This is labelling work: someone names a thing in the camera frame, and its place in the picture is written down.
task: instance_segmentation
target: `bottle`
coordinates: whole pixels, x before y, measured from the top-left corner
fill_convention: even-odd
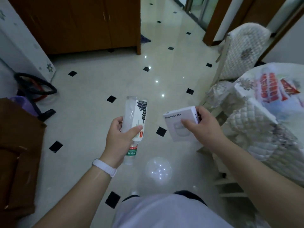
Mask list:
[[[124,158],[124,164],[132,165],[137,153],[137,145],[142,141],[145,130],[147,100],[135,96],[127,97],[121,132],[125,133],[132,127],[142,125],[142,130],[133,138],[133,142]]]

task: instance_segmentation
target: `green label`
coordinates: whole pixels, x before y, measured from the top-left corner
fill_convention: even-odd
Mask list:
[[[136,152],[137,152],[137,146],[135,147],[130,147],[129,148],[129,151],[127,153],[127,156],[135,156],[136,155]]]

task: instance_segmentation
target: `person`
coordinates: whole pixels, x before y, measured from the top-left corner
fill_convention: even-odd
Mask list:
[[[197,140],[229,169],[262,217],[272,227],[303,227],[304,189],[279,175],[225,137],[217,120],[202,106],[199,124],[181,120]],[[142,126],[121,133],[123,117],[112,121],[100,160],[118,168]],[[89,227],[111,177],[92,166],[36,224],[40,227]],[[132,197],[120,203],[112,227],[231,227],[201,201],[182,195]]]

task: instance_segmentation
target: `earbuds box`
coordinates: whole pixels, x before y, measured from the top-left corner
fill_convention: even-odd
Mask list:
[[[188,119],[193,123],[199,123],[195,106],[190,106],[165,113],[164,119],[168,127],[171,138],[174,142],[178,141],[195,141],[195,136],[187,130],[181,123],[181,119]]]

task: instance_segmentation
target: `forearm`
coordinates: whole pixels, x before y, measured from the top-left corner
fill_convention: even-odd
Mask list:
[[[90,227],[110,180],[110,175],[92,166],[34,228]]]
[[[279,175],[231,141],[211,150],[223,161],[261,215],[273,227],[302,227],[304,189]]]

